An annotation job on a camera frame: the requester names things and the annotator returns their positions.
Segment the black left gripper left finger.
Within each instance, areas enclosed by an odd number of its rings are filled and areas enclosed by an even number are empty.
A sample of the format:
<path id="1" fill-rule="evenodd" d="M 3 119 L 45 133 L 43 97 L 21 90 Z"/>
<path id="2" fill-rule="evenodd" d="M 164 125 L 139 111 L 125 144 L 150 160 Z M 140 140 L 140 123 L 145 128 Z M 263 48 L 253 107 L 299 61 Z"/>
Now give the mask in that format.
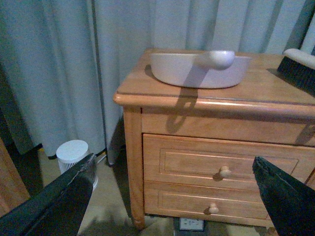
<path id="1" fill-rule="evenodd" d="M 94 154 L 0 218 L 2 236 L 76 236 L 93 193 Z"/>

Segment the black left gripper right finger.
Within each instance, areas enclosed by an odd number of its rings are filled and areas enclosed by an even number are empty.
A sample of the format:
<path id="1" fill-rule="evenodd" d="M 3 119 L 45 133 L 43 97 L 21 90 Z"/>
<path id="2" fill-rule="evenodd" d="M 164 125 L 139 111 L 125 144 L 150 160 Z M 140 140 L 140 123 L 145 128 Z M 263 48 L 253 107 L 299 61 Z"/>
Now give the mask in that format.
<path id="1" fill-rule="evenodd" d="M 252 170 L 260 197 L 280 236 L 315 234 L 315 191 L 257 156 Z"/>

